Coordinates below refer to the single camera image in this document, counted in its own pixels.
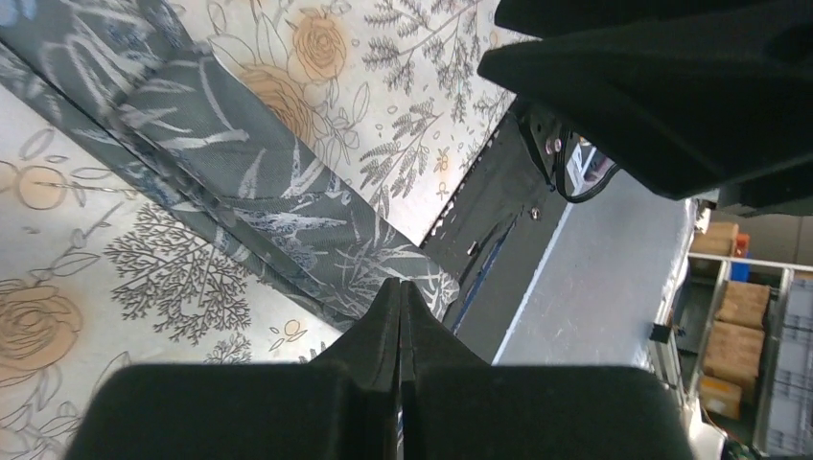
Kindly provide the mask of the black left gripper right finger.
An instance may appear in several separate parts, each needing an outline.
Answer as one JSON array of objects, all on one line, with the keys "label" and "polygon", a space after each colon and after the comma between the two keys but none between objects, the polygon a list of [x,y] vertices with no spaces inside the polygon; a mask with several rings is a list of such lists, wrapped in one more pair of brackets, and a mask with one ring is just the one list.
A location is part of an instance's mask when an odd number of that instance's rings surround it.
[{"label": "black left gripper right finger", "polygon": [[689,459],[678,410],[629,366],[494,366],[400,287],[407,459]]}]

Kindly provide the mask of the grey leaf pattern tie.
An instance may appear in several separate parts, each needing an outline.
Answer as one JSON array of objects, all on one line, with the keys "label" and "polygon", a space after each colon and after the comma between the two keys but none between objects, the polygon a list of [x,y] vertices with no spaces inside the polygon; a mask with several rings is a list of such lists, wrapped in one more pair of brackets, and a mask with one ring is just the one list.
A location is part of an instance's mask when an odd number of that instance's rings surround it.
[{"label": "grey leaf pattern tie", "polygon": [[380,218],[166,1],[5,1],[1,82],[138,191],[331,326],[385,280],[457,281]]}]

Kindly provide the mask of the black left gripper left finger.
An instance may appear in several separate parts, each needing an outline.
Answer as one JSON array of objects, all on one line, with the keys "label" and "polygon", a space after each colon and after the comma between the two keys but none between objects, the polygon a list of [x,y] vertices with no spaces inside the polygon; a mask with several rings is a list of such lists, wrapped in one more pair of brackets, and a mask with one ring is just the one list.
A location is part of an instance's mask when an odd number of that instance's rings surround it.
[{"label": "black left gripper left finger", "polygon": [[398,280],[306,363],[140,364],[94,395],[71,459],[393,459]]}]

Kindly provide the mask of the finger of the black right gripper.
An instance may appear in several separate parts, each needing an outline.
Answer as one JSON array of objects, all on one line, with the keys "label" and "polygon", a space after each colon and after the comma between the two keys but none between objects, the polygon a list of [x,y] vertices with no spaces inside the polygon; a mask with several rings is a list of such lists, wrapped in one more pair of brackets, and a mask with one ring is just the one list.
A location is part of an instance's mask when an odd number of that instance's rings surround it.
[{"label": "finger of the black right gripper", "polygon": [[502,1],[526,41],[478,73],[549,110],[651,192],[740,216],[812,212],[808,1]]}]

